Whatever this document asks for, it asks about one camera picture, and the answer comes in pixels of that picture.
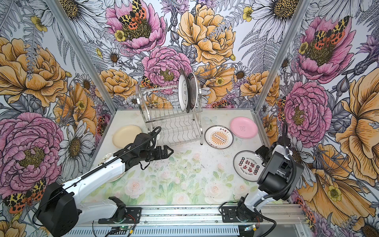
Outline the white plate red characters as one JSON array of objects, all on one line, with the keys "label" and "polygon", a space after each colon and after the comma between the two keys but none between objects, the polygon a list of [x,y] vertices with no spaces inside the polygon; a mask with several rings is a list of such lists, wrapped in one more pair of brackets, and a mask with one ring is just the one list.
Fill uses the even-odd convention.
[{"label": "white plate red characters", "polygon": [[246,181],[257,182],[265,163],[261,156],[251,151],[241,151],[237,153],[233,160],[236,173]]}]

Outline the chrome wire dish rack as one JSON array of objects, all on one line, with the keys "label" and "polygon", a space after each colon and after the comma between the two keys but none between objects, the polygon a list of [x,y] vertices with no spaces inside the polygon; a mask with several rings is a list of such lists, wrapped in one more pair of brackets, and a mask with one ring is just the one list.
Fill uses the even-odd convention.
[{"label": "chrome wire dish rack", "polygon": [[193,109],[180,108],[178,86],[136,87],[139,110],[149,132],[161,128],[157,138],[159,146],[180,145],[198,141],[204,144],[199,98]]}]

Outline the white plate orange sunburst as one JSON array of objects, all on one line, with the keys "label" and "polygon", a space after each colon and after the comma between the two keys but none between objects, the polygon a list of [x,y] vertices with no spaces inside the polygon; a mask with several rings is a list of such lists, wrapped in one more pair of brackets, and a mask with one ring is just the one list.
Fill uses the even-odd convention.
[{"label": "white plate orange sunburst", "polygon": [[221,125],[209,127],[204,136],[206,143],[215,149],[226,149],[234,142],[232,132]]}]

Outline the white plate with black drawing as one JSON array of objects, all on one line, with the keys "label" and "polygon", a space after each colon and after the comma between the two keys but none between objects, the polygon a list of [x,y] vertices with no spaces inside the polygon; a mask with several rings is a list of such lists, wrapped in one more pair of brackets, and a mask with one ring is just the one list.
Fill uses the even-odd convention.
[{"label": "white plate with black drawing", "polygon": [[[101,161],[101,164],[105,164],[106,162],[110,161],[112,157],[113,157],[113,154],[112,154],[112,153],[106,154],[106,155],[103,157],[103,159],[102,159],[102,161]],[[121,179],[123,176],[124,176],[124,173],[122,173],[122,174],[120,174],[120,175],[118,175],[118,176],[115,176],[115,177],[113,177],[112,179],[108,180],[107,183],[112,183],[112,182],[114,182],[114,181],[117,181],[117,180]]]}]

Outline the white plate green red rim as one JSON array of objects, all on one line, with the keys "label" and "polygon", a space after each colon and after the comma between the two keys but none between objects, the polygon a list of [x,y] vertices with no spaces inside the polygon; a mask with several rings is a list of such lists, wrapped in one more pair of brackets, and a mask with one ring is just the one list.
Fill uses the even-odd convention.
[{"label": "white plate green red rim", "polygon": [[190,109],[193,110],[197,105],[197,100],[199,96],[198,92],[198,81],[194,73],[189,73],[189,93],[190,93]]}]

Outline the white plate black rim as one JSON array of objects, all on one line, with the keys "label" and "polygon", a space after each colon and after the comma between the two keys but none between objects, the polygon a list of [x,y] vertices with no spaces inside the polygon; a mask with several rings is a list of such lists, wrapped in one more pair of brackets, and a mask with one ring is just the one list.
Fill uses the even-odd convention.
[{"label": "white plate black rim", "polygon": [[179,98],[179,105],[182,111],[187,110],[188,106],[188,87],[187,87],[187,81],[185,75],[181,74],[179,77],[179,84],[178,84],[178,98]]}]

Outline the black square floral plate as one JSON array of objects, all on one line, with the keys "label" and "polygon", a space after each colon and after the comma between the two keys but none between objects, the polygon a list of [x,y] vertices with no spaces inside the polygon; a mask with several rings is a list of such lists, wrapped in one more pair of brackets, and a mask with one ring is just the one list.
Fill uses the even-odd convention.
[{"label": "black square floral plate", "polygon": [[181,71],[181,74],[185,75],[186,77],[186,81],[187,81],[187,87],[188,87],[188,106],[187,106],[187,110],[185,111],[186,113],[189,113],[190,111],[190,89],[189,89],[189,79],[188,79],[188,75],[185,73],[185,71],[182,69]]}]

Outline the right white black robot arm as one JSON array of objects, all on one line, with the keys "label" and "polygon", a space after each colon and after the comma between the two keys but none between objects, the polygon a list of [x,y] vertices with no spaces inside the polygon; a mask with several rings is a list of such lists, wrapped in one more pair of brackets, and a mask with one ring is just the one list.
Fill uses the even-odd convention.
[{"label": "right white black robot arm", "polygon": [[283,123],[282,136],[271,147],[260,147],[256,155],[263,159],[264,168],[257,181],[256,194],[241,197],[237,204],[236,216],[241,222],[260,221],[258,213],[265,204],[287,200],[304,171],[304,166],[295,161],[290,150],[287,122]]}]

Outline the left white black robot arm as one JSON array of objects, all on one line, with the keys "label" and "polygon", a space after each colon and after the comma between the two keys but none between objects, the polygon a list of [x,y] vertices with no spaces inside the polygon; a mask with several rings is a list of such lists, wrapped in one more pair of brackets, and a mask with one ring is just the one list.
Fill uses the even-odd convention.
[{"label": "left white black robot arm", "polygon": [[54,237],[62,237],[76,225],[95,220],[121,223],[131,218],[135,221],[127,212],[125,203],[117,197],[89,205],[82,204],[82,201],[94,190],[134,166],[168,159],[174,151],[167,145],[157,145],[160,132],[161,127],[158,126],[149,133],[140,133],[133,143],[113,153],[105,163],[91,171],[63,184],[54,182],[48,185],[32,221],[40,221]]}]

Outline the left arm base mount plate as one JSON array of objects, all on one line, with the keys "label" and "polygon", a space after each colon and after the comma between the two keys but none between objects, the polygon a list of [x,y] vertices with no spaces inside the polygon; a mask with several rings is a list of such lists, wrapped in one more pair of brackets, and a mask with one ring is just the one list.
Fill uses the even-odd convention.
[{"label": "left arm base mount plate", "polygon": [[99,219],[99,224],[138,224],[141,218],[141,207],[118,208],[110,218]]}]

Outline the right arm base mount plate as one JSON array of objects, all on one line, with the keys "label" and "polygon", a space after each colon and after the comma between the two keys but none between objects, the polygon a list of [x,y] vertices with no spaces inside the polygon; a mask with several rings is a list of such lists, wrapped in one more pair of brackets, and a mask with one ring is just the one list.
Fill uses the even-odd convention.
[{"label": "right arm base mount plate", "polygon": [[256,214],[241,211],[237,206],[222,206],[219,208],[223,223],[258,223],[262,219]]}]

